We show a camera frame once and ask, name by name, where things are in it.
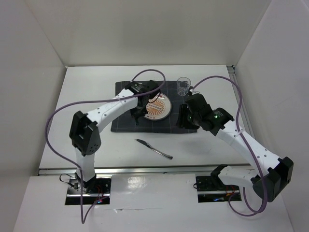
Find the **orange patterned plate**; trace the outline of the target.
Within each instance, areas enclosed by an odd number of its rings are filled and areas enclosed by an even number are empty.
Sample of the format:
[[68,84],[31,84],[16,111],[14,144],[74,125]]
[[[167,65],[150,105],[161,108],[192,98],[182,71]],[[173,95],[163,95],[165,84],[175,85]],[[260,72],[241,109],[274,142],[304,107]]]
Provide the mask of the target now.
[[161,93],[150,100],[146,105],[147,114],[144,116],[147,120],[159,121],[171,113],[172,103],[167,95]]

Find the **clear drinking glass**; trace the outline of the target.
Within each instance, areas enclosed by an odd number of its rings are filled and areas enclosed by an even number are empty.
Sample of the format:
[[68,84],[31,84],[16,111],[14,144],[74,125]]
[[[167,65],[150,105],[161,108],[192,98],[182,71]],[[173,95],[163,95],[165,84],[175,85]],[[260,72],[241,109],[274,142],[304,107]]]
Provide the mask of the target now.
[[180,77],[176,81],[177,84],[177,93],[180,96],[185,96],[190,89],[191,86],[191,80],[187,77]]

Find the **dark grey checked cloth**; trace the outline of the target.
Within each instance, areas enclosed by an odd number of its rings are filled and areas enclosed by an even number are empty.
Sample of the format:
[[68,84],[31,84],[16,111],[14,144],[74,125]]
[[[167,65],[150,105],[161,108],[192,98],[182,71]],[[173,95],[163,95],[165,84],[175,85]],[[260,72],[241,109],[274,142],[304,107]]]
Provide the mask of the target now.
[[180,105],[184,103],[184,97],[177,94],[176,81],[166,81],[161,89],[171,101],[170,114],[161,120],[149,120],[145,117],[138,119],[136,125],[135,119],[127,111],[112,122],[111,132],[145,132],[145,133],[171,133],[187,134],[196,133],[197,130],[180,129],[176,126]]

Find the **silver table knife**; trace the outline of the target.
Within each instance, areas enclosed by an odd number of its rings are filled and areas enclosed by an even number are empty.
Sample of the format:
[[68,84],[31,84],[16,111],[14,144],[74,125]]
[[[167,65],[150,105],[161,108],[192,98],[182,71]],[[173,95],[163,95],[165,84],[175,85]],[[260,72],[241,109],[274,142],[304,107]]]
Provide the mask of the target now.
[[159,151],[158,149],[154,148],[153,146],[151,146],[148,142],[144,141],[144,140],[141,140],[141,139],[135,139],[138,143],[146,146],[147,148],[149,148],[150,150],[154,151],[155,153],[165,157],[166,159],[169,159],[169,160],[172,160],[173,159],[173,156],[171,155],[167,155],[161,151]]

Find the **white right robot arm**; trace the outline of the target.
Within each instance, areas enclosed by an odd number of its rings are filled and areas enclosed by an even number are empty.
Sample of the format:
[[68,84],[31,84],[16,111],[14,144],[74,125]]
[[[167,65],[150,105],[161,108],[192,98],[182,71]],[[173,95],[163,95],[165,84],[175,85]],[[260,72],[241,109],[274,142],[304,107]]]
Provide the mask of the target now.
[[246,171],[219,165],[211,177],[211,185],[215,189],[226,185],[252,188],[261,199],[272,202],[291,181],[294,163],[289,157],[280,158],[267,150],[237,126],[225,109],[213,110],[201,94],[189,96],[180,105],[177,126],[209,131],[235,149],[254,168]]

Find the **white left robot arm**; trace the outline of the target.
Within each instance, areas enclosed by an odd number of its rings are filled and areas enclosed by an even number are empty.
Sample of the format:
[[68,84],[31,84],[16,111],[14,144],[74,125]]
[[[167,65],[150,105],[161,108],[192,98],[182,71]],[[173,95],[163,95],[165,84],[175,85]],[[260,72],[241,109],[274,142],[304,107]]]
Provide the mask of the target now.
[[159,93],[159,84],[153,80],[145,83],[132,81],[113,98],[112,102],[87,113],[78,111],[74,114],[69,137],[79,165],[75,172],[79,189],[89,193],[95,188],[95,153],[101,146],[100,133],[104,128],[127,111],[138,124],[138,119],[147,114],[146,105],[149,100]]

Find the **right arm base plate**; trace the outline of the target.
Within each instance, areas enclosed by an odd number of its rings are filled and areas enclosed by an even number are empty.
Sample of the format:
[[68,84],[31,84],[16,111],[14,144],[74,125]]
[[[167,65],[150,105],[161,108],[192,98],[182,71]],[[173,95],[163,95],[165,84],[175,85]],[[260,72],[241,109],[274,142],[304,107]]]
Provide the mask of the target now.
[[212,176],[196,176],[193,188],[197,190],[199,203],[227,202],[232,196],[231,201],[241,201],[238,186],[227,186],[216,181]]

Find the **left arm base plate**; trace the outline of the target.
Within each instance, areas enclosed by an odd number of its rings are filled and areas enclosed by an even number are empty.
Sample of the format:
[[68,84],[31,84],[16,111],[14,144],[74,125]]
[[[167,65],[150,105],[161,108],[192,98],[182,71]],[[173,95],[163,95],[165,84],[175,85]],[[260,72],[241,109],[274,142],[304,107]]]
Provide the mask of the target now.
[[97,178],[90,189],[81,188],[79,182],[70,176],[69,180],[62,181],[68,185],[65,205],[80,205],[80,194],[83,193],[83,204],[91,205],[110,204],[111,177]]

